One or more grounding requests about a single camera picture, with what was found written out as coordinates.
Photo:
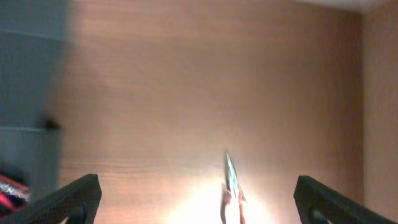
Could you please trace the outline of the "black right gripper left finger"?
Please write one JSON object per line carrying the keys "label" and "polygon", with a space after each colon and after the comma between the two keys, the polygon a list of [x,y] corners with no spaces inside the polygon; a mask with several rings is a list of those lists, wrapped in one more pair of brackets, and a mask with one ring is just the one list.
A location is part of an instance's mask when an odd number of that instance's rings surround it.
{"label": "black right gripper left finger", "polygon": [[98,175],[86,174],[50,195],[12,213],[1,224],[93,224],[102,191]]}

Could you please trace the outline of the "orange socket bit rail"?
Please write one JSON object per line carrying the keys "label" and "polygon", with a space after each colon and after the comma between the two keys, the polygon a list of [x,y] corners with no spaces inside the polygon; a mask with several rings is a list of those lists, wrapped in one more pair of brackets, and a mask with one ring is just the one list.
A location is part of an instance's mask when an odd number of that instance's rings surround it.
{"label": "orange socket bit rail", "polygon": [[23,209],[30,201],[30,188],[1,174],[1,218]]}

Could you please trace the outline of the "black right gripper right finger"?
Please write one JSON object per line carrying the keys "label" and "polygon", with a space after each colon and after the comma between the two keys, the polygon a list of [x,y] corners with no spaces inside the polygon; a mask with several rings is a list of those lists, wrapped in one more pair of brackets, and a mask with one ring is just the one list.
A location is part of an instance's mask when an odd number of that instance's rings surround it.
{"label": "black right gripper right finger", "polygon": [[397,224],[308,175],[300,175],[294,200],[302,224]]}

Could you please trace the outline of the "orange black needle nose pliers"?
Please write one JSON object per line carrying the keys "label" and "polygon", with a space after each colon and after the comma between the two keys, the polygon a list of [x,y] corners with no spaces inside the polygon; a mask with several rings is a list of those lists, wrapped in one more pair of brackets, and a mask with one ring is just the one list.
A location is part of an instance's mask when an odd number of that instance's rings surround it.
{"label": "orange black needle nose pliers", "polygon": [[224,189],[221,196],[220,217],[222,224],[245,224],[244,207],[247,204],[239,184],[234,162],[228,151],[224,153]]}

